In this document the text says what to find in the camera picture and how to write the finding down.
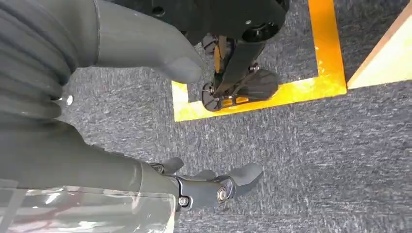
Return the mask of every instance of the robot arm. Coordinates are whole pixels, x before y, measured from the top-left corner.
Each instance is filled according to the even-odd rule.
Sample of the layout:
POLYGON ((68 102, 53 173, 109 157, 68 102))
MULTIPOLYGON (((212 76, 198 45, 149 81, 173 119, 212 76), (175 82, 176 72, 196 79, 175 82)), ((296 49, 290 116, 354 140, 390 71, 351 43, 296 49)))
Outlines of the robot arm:
MULTIPOLYGON (((0 232, 28 204, 23 200, 29 190, 70 186, 166 194, 179 200, 175 208, 181 211, 223 203, 249 191, 262 176, 256 165, 219 177, 211 171, 173 175, 183 165, 179 159, 147 164, 117 156, 87 145, 73 126, 55 120, 61 109, 52 100, 61 97, 77 67, 149 66, 178 82, 198 80, 202 60, 174 27, 101 0, 0 0, 0 27, 0 209, 7 210, 0 212, 0 232), (7 197, 4 189, 17 191, 7 197)), ((53 200, 41 204, 58 213, 53 200)), ((170 204, 157 204, 138 205, 142 213, 156 212, 154 220, 141 222, 167 220, 170 213, 161 209, 170 204)), ((30 215, 21 221, 57 217, 30 215)))

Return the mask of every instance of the yellow floor marking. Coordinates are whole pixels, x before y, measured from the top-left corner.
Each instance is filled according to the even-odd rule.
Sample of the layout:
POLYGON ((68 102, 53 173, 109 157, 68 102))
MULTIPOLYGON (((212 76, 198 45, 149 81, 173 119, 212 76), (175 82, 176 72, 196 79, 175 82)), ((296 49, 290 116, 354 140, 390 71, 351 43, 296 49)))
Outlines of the yellow floor marking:
POLYGON ((233 106, 217 112, 206 110, 201 101, 189 103, 187 85, 172 82, 174 120, 180 122, 217 117, 346 94, 333 0, 309 0, 309 11, 318 77, 282 84, 270 100, 233 106))

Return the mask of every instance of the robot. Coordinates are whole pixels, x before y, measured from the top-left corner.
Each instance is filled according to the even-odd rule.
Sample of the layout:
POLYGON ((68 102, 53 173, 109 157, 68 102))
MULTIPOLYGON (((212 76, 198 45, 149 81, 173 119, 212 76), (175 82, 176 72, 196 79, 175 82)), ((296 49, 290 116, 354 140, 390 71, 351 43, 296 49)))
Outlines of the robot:
MULTIPOLYGON (((227 13, 231 1, 224 2, 224 8, 205 8, 211 12, 204 13, 227 13)), ((281 12, 286 7, 262 2, 281 12)), ((257 3, 250 5, 252 13, 257 3)), ((167 15, 159 8, 152 12, 167 15)), ((61 109, 54 100, 78 67, 147 66, 176 82, 197 81, 203 61, 189 42, 200 38, 193 31, 182 33, 103 0, 0 0, 0 16, 0 232, 172 232, 180 212, 246 194, 262 177, 256 164, 221 176, 210 170, 176 175, 183 166, 178 158, 148 164, 106 152, 55 119, 61 109)), ((263 25, 267 18, 248 15, 226 34, 227 25, 219 27, 222 16, 214 17, 210 27, 209 18, 203 20, 205 31, 199 32, 214 35, 220 67, 204 99, 218 98, 220 108, 229 95, 235 99, 249 91, 254 100, 249 84, 273 75, 249 64, 280 25, 275 20, 263 25), (250 29, 240 40, 245 27, 250 29)), ((204 45, 208 50, 211 43, 204 45)))
POLYGON ((214 56, 202 88, 209 111, 270 99, 278 76, 255 62, 285 21, 289 0, 109 0, 175 26, 192 45, 214 56))

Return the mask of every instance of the clear plastic cover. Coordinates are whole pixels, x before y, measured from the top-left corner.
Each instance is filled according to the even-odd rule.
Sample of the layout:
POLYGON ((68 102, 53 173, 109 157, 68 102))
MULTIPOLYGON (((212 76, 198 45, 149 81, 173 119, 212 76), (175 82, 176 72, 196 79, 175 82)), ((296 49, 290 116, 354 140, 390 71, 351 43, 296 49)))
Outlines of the clear plastic cover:
POLYGON ((172 233, 173 195, 62 186, 20 189, 0 180, 0 232, 172 233))

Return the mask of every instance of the bolt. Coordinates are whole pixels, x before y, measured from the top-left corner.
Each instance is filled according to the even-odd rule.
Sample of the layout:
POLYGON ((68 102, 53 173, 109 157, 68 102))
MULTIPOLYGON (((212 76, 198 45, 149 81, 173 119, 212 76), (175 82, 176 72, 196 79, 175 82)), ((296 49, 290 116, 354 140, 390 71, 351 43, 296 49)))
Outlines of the bolt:
POLYGON ((249 67, 249 71, 257 72, 260 70, 260 66, 258 63, 253 64, 253 66, 249 67))
POLYGON ((62 98, 57 100, 58 102, 64 102, 67 106, 70 106, 73 104, 74 97, 72 95, 68 96, 63 96, 62 98))
POLYGON ((218 202, 222 203, 227 200, 227 190, 225 187, 220 187, 217 193, 218 202))
POLYGON ((179 197, 179 205, 185 207, 189 204, 189 198, 187 197, 179 197))

